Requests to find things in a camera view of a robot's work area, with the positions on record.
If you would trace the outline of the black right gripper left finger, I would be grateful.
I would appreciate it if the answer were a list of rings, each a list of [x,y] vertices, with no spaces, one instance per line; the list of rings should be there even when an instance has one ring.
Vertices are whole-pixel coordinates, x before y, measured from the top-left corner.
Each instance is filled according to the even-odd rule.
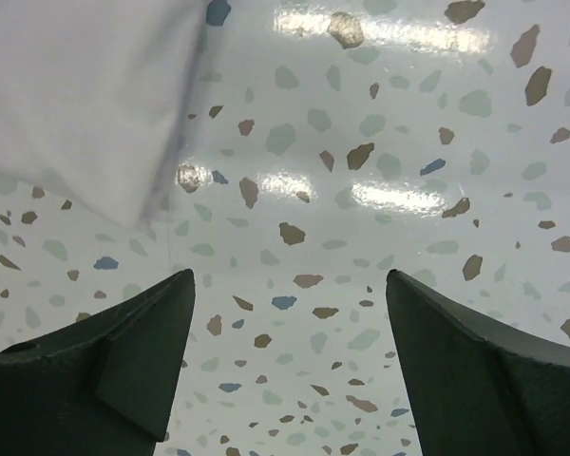
[[[166,441],[191,270],[0,351],[0,455],[151,455]]]

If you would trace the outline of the white t shirt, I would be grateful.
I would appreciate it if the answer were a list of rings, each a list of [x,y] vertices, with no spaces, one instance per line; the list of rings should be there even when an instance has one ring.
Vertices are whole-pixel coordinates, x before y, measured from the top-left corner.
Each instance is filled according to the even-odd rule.
[[[0,174],[133,229],[169,192],[203,1],[0,1]]]

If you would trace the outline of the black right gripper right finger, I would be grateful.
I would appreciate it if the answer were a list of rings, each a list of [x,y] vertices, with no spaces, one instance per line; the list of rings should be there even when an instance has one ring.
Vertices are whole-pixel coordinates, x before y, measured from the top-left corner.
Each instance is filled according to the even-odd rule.
[[[570,347],[399,270],[386,300],[424,454],[570,455]]]

